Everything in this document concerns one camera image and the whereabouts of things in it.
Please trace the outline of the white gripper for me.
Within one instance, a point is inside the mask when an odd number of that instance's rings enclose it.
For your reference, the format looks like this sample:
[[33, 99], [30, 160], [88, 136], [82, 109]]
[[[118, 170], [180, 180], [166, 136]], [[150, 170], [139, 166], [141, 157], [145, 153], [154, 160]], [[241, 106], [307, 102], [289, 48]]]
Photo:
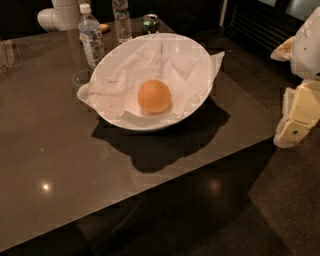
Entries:
[[296, 89], [287, 88], [283, 96], [282, 118], [276, 128], [274, 144], [279, 148], [296, 146], [320, 120], [320, 7], [292, 36], [274, 49], [270, 58], [290, 61], [291, 71], [304, 80]]

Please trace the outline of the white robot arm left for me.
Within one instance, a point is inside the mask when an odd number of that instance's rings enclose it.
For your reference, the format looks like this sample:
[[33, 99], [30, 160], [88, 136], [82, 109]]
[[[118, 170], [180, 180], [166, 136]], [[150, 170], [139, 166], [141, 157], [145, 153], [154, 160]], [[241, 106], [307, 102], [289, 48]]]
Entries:
[[[49, 31], [76, 29], [80, 20], [78, 0], [51, 0], [53, 7], [39, 12], [40, 26]], [[296, 35], [271, 53], [277, 61], [289, 61], [291, 72], [302, 79], [320, 79], [320, 7], [317, 7]]]

